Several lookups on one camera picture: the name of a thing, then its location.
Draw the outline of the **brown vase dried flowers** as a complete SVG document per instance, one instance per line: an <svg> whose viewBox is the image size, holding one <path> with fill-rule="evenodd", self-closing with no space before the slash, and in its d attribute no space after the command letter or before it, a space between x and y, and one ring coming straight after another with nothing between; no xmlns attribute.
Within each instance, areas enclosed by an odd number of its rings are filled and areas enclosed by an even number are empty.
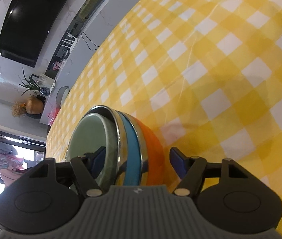
<svg viewBox="0 0 282 239"><path fill-rule="evenodd" d="M44 103L36 98L29 97L26 101L17 102L12 106L12 116L20 117L24 114L40 115L43 113Z"/></svg>

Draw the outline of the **long grey TV bench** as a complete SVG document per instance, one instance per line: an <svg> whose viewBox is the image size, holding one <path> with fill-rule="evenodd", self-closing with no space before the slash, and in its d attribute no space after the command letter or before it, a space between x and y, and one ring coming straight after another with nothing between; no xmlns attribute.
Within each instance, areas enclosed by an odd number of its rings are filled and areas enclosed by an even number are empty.
<svg viewBox="0 0 282 239"><path fill-rule="evenodd" d="M55 99L61 87L72 88L86 64L92 58L114 27L138 3L139 0L102 0L83 30L67 60L56 75L54 88L46 99L40 123L48 124L48 113L56 106Z"/></svg>

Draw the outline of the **yellow checkered tablecloth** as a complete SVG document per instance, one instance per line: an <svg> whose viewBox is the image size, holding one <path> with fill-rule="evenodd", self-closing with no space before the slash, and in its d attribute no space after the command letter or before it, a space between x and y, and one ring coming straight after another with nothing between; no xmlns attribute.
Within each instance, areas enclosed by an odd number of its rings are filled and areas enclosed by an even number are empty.
<svg viewBox="0 0 282 239"><path fill-rule="evenodd" d="M172 146L231 158L282 199L282 0L140 0L82 70L47 137L62 161L95 105Z"/></svg>

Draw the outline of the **green ceramic bowl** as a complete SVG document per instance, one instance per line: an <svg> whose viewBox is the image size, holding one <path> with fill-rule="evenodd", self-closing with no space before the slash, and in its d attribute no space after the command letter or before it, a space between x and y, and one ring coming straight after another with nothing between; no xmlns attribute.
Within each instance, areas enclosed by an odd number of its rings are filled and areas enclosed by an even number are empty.
<svg viewBox="0 0 282 239"><path fill-rule="evenodd" d="M72 134L66 161L85 153L94 153L100 147L105 147L106 152L95 160L98 166L95 180L102 190L107 191L114 182L118 162L117 128L110 120L98 113L84 116Z"/></svg>

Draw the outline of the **steel rimmed orange bowl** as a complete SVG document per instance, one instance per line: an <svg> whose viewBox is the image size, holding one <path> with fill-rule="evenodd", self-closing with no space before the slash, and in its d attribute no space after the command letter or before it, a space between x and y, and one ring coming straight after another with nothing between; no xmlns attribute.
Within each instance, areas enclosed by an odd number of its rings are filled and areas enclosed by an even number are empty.
<svg viewBox="0 0 282 239"><path fill-rule="evenodd" d="M123 115L132 124L140 142L141 185L156 186L164 184L166 161L159 139L140 120L127 113Z"/></svg>

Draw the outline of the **steel rimmed blue bowl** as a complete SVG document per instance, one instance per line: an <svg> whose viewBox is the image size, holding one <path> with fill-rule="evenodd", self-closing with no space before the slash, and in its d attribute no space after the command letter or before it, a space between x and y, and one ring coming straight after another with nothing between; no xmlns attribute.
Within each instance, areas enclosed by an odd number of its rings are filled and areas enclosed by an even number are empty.
<svg viewBox="0 0 282 239"><path fill-rule="evenodd" d="M123 186L141 185L147 171L145 139L136 119L105 105L92 107L86 114L97 113L115 125L117 133L116 172L113 182Z"/></svg>

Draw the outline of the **pink plastic basket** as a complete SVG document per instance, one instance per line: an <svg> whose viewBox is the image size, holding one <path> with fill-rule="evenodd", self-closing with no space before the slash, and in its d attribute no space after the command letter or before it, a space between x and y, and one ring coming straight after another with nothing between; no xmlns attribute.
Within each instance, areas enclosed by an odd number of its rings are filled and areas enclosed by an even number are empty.
<svg viewBox="0 0 282 239"><path fill-rule="evenodd" d="M53 108L49 113L48 113L48 125L52 126L52 124L54 123L58 113L60 111L59 107L55 107Z"/></svg>

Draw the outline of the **grey round stool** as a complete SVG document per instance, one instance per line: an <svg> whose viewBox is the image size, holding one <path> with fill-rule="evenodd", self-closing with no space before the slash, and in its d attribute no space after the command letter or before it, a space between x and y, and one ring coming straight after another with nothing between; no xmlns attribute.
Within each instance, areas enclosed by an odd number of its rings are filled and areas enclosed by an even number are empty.
<svg viewBox="0 0 282 239"><path fill-rule="evenodd" d="M56 95L55 103L57 107L61 107L68 96L70 89L68 86L61 87Z"/></svg>

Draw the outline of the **black wall television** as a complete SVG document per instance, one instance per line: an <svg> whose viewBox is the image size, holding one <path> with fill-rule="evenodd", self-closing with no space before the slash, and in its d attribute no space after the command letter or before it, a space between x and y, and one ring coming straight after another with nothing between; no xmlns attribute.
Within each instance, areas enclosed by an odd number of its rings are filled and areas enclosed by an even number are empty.
<svg viewBox="0 0 282 239"><path fill-rule="evenodd" d="M0 33L0 56L34 68L67 1L12 0Z"/></svg>

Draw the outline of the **plant in blue glass vase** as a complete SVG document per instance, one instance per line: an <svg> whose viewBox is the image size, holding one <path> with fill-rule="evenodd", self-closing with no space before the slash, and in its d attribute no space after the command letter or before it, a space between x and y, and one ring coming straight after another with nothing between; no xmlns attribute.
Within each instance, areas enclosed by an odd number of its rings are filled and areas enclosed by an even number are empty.
<svg viewBox="0 0 282 239"><path fill-rule="evenodd" d="M23 78L20 78L21 84L19 85L25 88L26 90L21 95L25 94L28 91L39 92L42 96L50 95L50 88L45 86L38 86L38 84L31 76L28 78L25 76L24 70L22 70L22 74L23 74Z"/></svg>

